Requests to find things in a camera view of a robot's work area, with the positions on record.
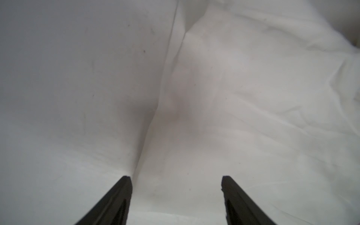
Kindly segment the white shorts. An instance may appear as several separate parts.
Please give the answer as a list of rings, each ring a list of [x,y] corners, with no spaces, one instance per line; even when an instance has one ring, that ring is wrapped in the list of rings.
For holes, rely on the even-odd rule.
[[[211,1],[174,28],[134,225],[224,225],[231,176],[279,225],[360,222],[360,51],[309,1]]]

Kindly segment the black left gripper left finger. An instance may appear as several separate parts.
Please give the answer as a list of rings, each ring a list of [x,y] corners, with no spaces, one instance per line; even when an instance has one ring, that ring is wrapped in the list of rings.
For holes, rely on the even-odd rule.
[[[133,186],[123,176],[76,225],[126,225]]]

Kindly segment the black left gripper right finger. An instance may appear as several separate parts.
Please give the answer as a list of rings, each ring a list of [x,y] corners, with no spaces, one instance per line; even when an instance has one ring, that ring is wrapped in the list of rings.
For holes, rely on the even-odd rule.
[[[230,176],[221,182],[229,225],[276,225]]]

